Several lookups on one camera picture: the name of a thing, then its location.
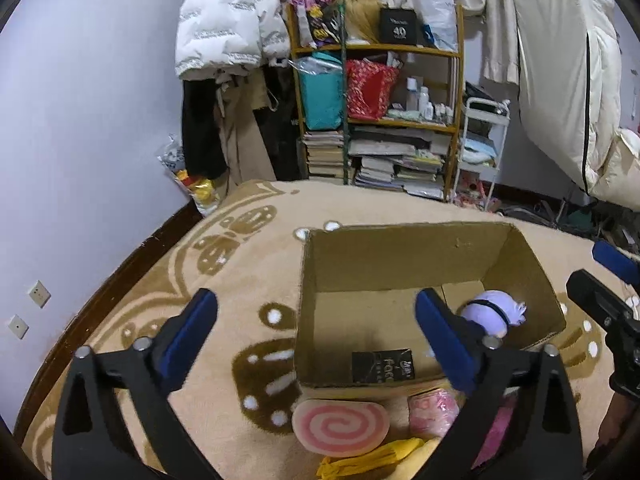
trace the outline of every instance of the beige patterned blanket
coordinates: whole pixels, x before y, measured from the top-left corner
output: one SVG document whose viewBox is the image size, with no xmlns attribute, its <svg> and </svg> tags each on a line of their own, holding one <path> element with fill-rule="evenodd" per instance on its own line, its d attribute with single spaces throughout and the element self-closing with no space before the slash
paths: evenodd
<svg viewBox="0 0 640 480">
<path fill-rule="evenodd" d="M 295 310 L 304 229 L 339 224 L 504 221 L 504 218 L 414 198 L 318 182 L 247 182 L 212 216 L 194 227 L 123 298 L 88 338 L 95 351 L 127 347 L 153 335 L 178 314 L 200 287 L 218 295 L 218 322 L 182 390 L 170 403 L 204 455 L 229 480 L 310 480 L 321 457 L 297 443 L 290 426 L 300 396 L 292 373 Z M 524 233 L 558 295 L 572 271 L 586 268 L 622 298 L 619 279 L 596 264 L 592 244 L 525 222 Z M 567 329 L 556 336 L 572 377 L 588 452 L 606 412 L 612 358 L 595 324 L 567 304 Z M 589 343 L 593 344 L 589 352 Z M 263 359 L 265 355 L 280 359 Z M 24 450 L 50 477 L 51 439 L 65 377 L 47 397 L 24 442 Z M 278 380 L 276 392 L 267 384 Z M 158 459 L 143 435 L 126 392 L 119 392 L 125 419 L 140 456 Z M 406 436 L 406 400 L 396 399 L 389 439 Z"/>
</svg>

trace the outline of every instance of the blue gripper pad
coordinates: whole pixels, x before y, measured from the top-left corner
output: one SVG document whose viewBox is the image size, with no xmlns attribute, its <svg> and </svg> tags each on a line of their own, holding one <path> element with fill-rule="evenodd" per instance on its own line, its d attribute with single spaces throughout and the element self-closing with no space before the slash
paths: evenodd
<svg viewBox="0 0 640 480">
<path fill-rule="evenodd" d="M 452 327 L 464 330 L 469 322 L 453 314 L 432 288 L 416 296 L 415 320 L 451 386 L 469 396 L 476 389 L 479 360 L 468 352 Z"/>
<path fill-rule="evenodd" d="M 153 368 L 164 395 L 180 390 L 218 318 L 218 300 L 199 289 L 179 316 L 169 318 L 154 340 Z"/>
<path fill-rule="evenodd" d="M 591 250 L 593 259 L 609 269 L 623 282 L 632 286 L 640 285 L 638 263 L 625 256 L 613 245 L 604 240 L 597 241 Z"/>
</svg>

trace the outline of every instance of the black zipper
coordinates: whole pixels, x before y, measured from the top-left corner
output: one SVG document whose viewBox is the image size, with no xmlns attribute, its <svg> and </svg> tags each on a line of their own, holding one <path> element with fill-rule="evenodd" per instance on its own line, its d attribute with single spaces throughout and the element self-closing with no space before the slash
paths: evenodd
<svg viewBox="0 0 640 480">
<path fill-rule="evenodd" d="M 582 182 L 584 192 L 588 195 L 587 187 L 587 152 L 589 150 L 589 107 L 591 104 L 591 49 L 589 47 L 589 35 L 587 34 L 587 96 L 584 100 L 584 148 L 582 149 Z"/>
</svg>

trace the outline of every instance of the electrical outlet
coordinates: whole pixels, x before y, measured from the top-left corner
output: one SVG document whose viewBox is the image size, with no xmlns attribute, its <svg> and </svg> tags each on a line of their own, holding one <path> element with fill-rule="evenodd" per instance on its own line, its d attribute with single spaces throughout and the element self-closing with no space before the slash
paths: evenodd
<svg viewBox="0 0 640 480">
<path fill-rule="evenodd" d="M 17 314 L 14 314 L 6 325 L 18 339 L 22 339 L 29 329 L 29 325 L 27 325 Z"/>
<path fill-rule="evenodd" d="M 45 303 L 49 301 L 51 294 L 49 294 L 49 291 L 45 288 L 42 282 L 38 280 L 36 284 L 31 287 L 29 296 L 33 300 L 33 303 L 42 308 Z"/>
</svg>

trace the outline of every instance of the white down jacket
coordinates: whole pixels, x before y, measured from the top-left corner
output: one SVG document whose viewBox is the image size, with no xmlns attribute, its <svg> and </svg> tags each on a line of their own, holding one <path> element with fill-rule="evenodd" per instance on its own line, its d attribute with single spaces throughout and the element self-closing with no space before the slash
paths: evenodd
<svg viewBox="0 0 640 480">
<path fill-rule="evenodd" d="M 263 59 L 288 57 L 280 0 L 184 0 L 175 43 L 181 79 L 246 75 Z"/>
</svg>

